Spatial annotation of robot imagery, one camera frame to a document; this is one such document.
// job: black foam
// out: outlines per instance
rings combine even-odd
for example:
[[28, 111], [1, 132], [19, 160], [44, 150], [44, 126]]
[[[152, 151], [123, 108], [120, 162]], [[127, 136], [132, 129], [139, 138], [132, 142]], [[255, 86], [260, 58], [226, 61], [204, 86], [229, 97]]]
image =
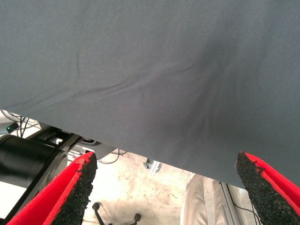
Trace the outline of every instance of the black foam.
[[92, 192], [92, 181], [95, 178], [97, 160], [95, 154], [90, 157], [90, 163], [82, 168], [82, 175], [69, 194], [65, 204], [52, 222], [52, 225], [81, 225], [85, 207], [89, 203]]
[[237, 172], [264, 225], [300, 225], [300, 217], [289, 203], [261, 176], [244, 152], [238, 155]]

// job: floor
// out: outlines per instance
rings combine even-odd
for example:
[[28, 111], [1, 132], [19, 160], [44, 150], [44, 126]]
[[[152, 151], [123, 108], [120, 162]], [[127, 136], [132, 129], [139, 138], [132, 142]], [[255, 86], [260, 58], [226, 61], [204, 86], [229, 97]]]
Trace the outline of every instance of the floor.
[[[109, 155], [102, 161], [113, 161]], [[91, 203], [83, 225], [98, 224], [91, 206], [101, 202], [100, 215], [105, 224], [128, 225], [136, 213], [142, 215], [139, 225], [179, 225], [180, 210], [190, 172], [169, 165], [150, 175], [143, 162], [147, 158], [127, 153], [111, 165], [98, 163], [93, 182]]]

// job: gray cloth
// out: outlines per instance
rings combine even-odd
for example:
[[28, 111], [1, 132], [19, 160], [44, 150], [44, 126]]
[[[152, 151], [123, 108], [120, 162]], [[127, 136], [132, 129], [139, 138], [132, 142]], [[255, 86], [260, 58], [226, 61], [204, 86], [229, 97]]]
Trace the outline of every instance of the gray cloth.
[[0, 108], [241, 186], [300, 185], [299, 1], [2, 0]]

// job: person's leg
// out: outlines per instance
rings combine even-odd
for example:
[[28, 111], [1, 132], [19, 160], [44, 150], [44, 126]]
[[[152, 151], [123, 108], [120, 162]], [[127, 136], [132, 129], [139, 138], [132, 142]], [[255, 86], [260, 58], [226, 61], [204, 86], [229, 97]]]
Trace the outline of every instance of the person's leg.
[[225, 219], [223, 215], [222, 204], [224, 203], [224, 197], [222, 194], [219, 181], [212, 181], [212, 188], [214, 190], [214, 202], [215, 202], [215, 224], [225, 225]]
[[195, 174], [187, 184], [185, 201], [181, 208], [181, 225], [207, 225], [204, 199], [204, 177]]

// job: black cylinder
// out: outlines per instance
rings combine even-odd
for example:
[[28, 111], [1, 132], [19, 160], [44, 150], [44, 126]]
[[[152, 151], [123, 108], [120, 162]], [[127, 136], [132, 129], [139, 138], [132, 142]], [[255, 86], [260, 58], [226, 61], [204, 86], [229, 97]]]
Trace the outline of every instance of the black cylinder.
[[58, 150], [44, 144], [6, 135], [0, 138], [0, 180], [27, 188], [45, 162]]

